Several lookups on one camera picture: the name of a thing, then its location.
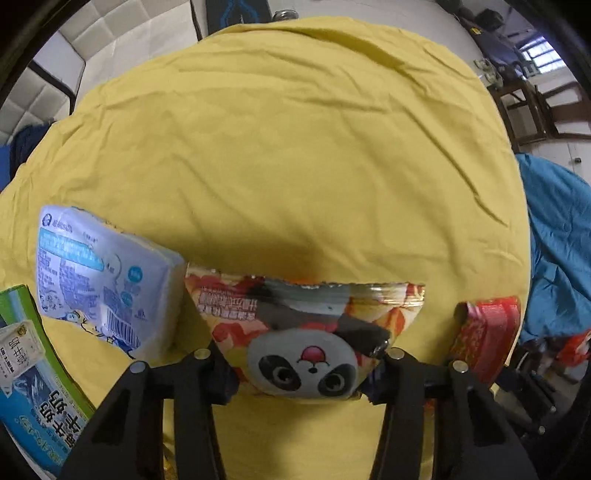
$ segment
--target snack package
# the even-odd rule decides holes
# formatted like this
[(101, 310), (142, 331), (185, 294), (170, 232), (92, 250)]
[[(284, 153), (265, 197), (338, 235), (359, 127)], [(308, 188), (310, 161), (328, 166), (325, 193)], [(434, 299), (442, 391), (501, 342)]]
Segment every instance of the snack package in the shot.
[(521, 308), (517, 297), (464, 302), (456, 307), (462, 322), (450, 350), (464, 360), (482, 383), (492, 385), (517, 338)]
[(556, 356), (556, 360), (567, 367), (576, 367), (582, 364), (585, 360), (589, 359), (590, 340), (591, 330), (570, 337)]
[(409, 283), (298, 285), (189, 265), (185, 284), (243, 391), (348, 398), (414, 320)]
[(74, 207), (41, 210), (37, 301), (42, 314), (78, 323), (129, 356), (161, 358), (170, 346), (186, 263)]
[(25, 285), (0, 292), (0, 420), (49, 477), (59, 476), (94, 409), (56, 357)]

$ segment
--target barcode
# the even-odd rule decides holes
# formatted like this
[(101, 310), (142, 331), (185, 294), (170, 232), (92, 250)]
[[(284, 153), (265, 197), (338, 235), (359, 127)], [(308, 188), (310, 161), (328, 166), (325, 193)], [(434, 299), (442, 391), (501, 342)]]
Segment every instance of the barcode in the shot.
[(107, 309), (107, 330), (131, 348), (139, 347), (140, 341), (132, 330), (131, 325), (123, 322), (109, 309)]

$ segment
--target panda eye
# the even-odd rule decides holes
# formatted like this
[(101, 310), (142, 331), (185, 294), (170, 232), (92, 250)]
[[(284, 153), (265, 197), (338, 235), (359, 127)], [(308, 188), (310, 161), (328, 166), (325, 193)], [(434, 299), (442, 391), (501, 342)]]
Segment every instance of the panda eye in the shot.
[(324, 380), (324, 384), (329, 392), (338, 392), (345, 386), (345, 378), (341, 374), (330, 374)]
[(267, 355), (259, 360), (258, 368), (270, 383), (287, 392), (301, 387), (301, 379), (291, 364), (282, 356)]
[(325, 397), (340, 397), (350, 393), (355, 383), (356, 371), (353, 365), (341, 364), (328, 372), (318, 383), (318, 392)]
[(293, 370), (286, 367), (276, 367), (273, 370), (273, 380), (279, 385), (290, 385), (293, 382)]

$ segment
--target blue blanket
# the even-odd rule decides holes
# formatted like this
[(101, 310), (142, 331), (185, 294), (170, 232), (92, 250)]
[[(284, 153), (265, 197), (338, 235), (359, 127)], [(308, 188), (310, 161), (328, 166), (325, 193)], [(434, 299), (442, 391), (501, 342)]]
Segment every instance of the blue blanket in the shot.
[(591, 187), (543, 158), (518, 154), (531, 227), (531, 291), (520, 341), (591, 328)]
[(10, 145), (0, 147), (0, 192), (17, 174), (18, 167), (27, 161), (50, 126), (46, 123), (23, 127), (14, 135)]

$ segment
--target red package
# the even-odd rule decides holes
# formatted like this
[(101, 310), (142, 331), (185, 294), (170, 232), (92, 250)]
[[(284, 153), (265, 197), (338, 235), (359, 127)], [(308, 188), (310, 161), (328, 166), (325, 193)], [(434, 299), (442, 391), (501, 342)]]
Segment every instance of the red package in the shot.
[(589, 344), (591, 330), (580, 335), (572, 336), (564, 348), (557, 355), (556, 360), (567, 367), (576, 367), (589, 358)]
[(456, 318), (463, 322), (450, 351), (464, 360), (486, 385), (492, 385), (515, 342), (521, 321), (517, 297), (460, 303)]

